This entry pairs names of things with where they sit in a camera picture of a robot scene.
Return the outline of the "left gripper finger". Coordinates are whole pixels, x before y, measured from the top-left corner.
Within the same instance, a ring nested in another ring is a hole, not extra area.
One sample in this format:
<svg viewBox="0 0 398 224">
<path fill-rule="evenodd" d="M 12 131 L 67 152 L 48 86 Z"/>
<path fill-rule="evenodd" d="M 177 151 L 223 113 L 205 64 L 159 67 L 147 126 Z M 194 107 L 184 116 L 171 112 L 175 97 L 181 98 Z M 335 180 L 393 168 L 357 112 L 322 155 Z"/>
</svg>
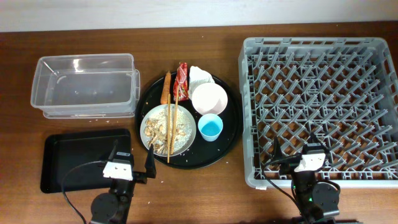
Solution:
<svg viewBox="0 0 398 224">
<path fill-rule="evenodd" d="M 155 159 L 154 159 L 154 145 L 151 144 L 149 146 L 149 151 L 146 158 L 146 163 L 144 165 L 146 169 L 146 177 L 154 179 L 156 178 L 156 168 L 155 168 Z"/>
<path fill-rule="evenodd" d="M 113 160 L 114 154 L 115 154 L 116 151 L 117 151 L 117 147 L 118 147 L 118 140 L 116 139 L 116 140 L 114 140 L 114 142 L 113 142 L 113 149 L 112 149 L 112 151 L 111 151 L 111 153 L 110 153 L 110 155 L 109 155 L 109 157 L 108 157 L 108 161 L 112 161 L 112 160 Z"/>
</svg>

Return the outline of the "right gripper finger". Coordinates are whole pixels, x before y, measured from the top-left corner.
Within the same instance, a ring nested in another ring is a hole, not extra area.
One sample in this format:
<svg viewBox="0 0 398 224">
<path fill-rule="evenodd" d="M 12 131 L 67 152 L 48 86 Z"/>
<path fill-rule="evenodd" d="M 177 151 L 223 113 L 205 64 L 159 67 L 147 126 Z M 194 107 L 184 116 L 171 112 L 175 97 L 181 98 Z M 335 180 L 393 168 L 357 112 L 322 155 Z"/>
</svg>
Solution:
<svg viewBox="0 0 398 224">
<path fill-rule="evenodd" d="M 310 133 L 308 143 L 310 145 L 322 145 L 322 142 L 316 137 L 315 133 Z"/>
<path fill-rule="evenodd" d="M 282 149 L 280 148 L 280 142 L 278 140 L 278 137 L 276 136 L 274 138 L 274 143 L 273 143 L 272 160 L 273 161 L 278 161 L 279 159 L 282 159 L 282 158 L 283 158 Z"/>
</svg>

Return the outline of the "blue cup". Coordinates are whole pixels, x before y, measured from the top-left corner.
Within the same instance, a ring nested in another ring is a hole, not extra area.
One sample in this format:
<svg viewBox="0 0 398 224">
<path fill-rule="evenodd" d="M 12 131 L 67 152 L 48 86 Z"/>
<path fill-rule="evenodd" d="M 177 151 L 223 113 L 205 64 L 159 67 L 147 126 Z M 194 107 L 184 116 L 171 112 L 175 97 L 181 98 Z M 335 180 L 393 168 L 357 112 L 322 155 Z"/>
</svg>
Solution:
<svg viewBox="0 0 398 224">
<path fill-rule="evenodd" d="M 198 130 L 204 140 L 213 142 L 223 130 L 223 120 L 217 114 L 205 114 L 198 121 Z"/>
</svg>

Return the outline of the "wooden chopstick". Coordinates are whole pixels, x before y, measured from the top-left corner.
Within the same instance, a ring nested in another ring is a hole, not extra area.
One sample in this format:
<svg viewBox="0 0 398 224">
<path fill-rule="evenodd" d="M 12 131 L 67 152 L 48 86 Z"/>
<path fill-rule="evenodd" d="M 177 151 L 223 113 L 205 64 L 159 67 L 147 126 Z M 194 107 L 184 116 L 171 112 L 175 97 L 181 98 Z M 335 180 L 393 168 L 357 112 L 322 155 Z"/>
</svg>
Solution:
<svg viewBox="0 0 398 224">
<path fill-rule="evenodd" d="M 174 107 L 174 120 L 173 120 L 172 143 L 171 143 L 171 153 L 172 154 L 174 153 L 174 145 L 175 145 L 175 137 L 176 137 L 178 101 L 179 101 L 179 87 L 177 87 L 175 107 Z"/>
<path fill-rule="evenodd" d="M 170 161 L 170 144 L 171 144 L 171 127 L 170 127 L 170 119 L 171 119 L 171 95 L 170 93 L 168 94 L 167 98 L 167 163 Z"/>
</svg>

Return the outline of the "orange carrot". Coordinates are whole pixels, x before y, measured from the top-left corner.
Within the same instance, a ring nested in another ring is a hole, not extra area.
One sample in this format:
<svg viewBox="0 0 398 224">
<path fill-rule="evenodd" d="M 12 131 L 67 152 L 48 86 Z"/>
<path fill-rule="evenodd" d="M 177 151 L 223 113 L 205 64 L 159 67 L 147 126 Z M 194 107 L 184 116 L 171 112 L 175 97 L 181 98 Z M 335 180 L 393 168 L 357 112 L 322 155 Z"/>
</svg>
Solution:
<svg viewBox="0 0 398 224">
<path fill-rule="evenodd" d="M 171 72 L 168 71 L 164 77 L 164 85 L 162 89 L 162 94 L 160 97 L 160 104 L 164 105 L 168 103 L 168 97 L 170 93 L 170 83 L 171 83 Z"/>
</svg>

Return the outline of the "red snack wrapper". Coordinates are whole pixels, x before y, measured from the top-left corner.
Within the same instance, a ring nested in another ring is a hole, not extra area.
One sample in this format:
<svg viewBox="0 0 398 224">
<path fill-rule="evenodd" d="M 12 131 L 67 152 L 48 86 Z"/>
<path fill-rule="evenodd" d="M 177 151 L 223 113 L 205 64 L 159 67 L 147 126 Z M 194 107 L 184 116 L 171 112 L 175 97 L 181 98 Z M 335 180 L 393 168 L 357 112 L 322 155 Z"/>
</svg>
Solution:
<svg viewBox="0 0 398 224">
<path fill-rule="evenodd" d="M 188 100 L 188 68 L 187 63 L 181 63 L 177 69 L 177 75 L 174 82 L 174 100 L 185 101 Z"/>
</svg>

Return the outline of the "white napkin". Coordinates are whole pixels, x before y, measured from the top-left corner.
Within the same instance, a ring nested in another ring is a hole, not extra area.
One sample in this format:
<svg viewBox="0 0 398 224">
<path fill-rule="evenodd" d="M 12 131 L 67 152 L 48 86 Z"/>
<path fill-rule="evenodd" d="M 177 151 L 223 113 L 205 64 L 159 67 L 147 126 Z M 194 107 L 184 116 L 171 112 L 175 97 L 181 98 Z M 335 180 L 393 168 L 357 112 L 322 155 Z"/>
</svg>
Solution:
<svg viewBox="0 0 398 224">
<path fill-rule="evenodd" d="M 214 83 L 210 73 L 196 66 L 191 66 L 189 71 L 188 98 L 191 100 L 195 89 L 204 83 Z"/>
</svg>

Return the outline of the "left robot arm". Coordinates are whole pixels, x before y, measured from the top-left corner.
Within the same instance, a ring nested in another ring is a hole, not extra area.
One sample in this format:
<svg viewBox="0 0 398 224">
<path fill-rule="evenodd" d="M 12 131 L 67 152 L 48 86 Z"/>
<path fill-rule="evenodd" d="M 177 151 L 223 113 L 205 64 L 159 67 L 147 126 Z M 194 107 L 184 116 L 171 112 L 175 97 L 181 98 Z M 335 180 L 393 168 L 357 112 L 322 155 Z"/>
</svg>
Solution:
<svg viewBox="0 0 398 224">
<path fill-rule="evenodd" d="M 91 204 L 90 223 L 126 223 L 136 184 L 146 184 L 156 177 L 154 146 L 150 145 L 145 171 L 134 171 L 134 156 L 127 151 L 113 149 L 105 162 L 103 177 L 111 180 L 108 192 L 99 194 Z"/>
</svg>

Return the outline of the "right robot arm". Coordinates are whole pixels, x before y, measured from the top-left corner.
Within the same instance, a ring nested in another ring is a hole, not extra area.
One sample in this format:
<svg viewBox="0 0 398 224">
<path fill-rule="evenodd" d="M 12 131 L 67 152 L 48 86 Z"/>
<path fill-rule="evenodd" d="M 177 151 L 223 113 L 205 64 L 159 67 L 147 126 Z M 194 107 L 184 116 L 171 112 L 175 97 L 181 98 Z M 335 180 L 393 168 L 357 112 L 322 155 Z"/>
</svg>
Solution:
<svg viewBox="0 0 398 224">
<path fill-rule="evenodd" d="M 284 156 L 279 140 L 274 139 L 271 164 L 279 165 L 279 173 L 292 178 L 290 189 L 300 212 L 298 223 L 334 223 L 334 217 L 340 213 L 340 186 L 316 178 L 329 159 L 329 153 L 314 133 L 310 134 L 302 151 L 293 156 Z"/>
</svg>

